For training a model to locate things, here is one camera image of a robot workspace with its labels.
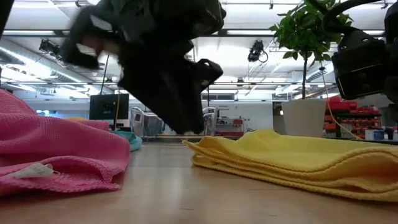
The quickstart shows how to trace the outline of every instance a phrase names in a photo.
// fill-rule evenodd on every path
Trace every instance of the box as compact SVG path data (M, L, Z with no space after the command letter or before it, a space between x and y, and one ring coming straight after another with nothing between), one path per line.
M383 140L384 131L383 130L365 130L366 140Z

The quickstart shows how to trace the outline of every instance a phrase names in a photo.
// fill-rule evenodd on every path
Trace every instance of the desk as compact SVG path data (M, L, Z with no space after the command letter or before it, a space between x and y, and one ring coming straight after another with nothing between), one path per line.
M185 146L143 146L123 189L78 195L29 193L0 199L0 223L344 224L391 223L398 204L315 194L192 167Z

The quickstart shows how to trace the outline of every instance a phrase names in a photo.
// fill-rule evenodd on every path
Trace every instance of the computer monitor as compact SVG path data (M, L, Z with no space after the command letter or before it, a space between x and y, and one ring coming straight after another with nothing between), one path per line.
M90 120L116 120L118 95L90 96ZM129 119L129 95L120 94L118 119Z

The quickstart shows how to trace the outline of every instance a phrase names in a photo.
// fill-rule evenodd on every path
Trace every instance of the pink towel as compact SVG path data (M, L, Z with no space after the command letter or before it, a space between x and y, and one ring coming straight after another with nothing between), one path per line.
M27 189L82 192L116 190L113 177L126 170L129 142L102 121L38 116L22 100L0 90L0 195ZM35 163L51 164L51 177L5 175Z

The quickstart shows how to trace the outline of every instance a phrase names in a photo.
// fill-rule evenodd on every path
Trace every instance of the microfiber cloth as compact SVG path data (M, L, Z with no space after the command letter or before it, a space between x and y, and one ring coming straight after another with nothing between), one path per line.
M184 141L196 166L275 184L360 199L398 202L398 147L283 136L258 130L233 141Z
M141 148L142 138L136 136L134 133L129 131L111 131L113 134L117 134L122 138L127 139L130 143L130 152L136 151Z
M0 90L0 195L22 190L82 192L117 190L115 175L126 170L129 142L102 121L70 121L39 116L22 100ZM57 171L50 177L7 175L41 163Z

